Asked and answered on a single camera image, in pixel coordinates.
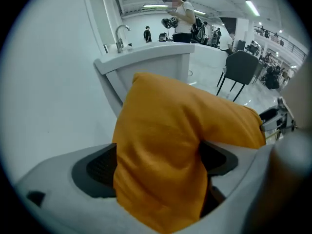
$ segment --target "orange cloth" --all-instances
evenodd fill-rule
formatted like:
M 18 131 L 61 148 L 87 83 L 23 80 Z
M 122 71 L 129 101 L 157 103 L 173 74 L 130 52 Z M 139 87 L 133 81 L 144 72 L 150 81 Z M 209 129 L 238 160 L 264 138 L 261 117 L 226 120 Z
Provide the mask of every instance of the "orange cloth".
M 186 83 L 135 74 L 113 137 L 119 204 L 160 233 L 197 222 L 208 184 L 200 141 L 258 149 L 261 123 L 254 110 Z

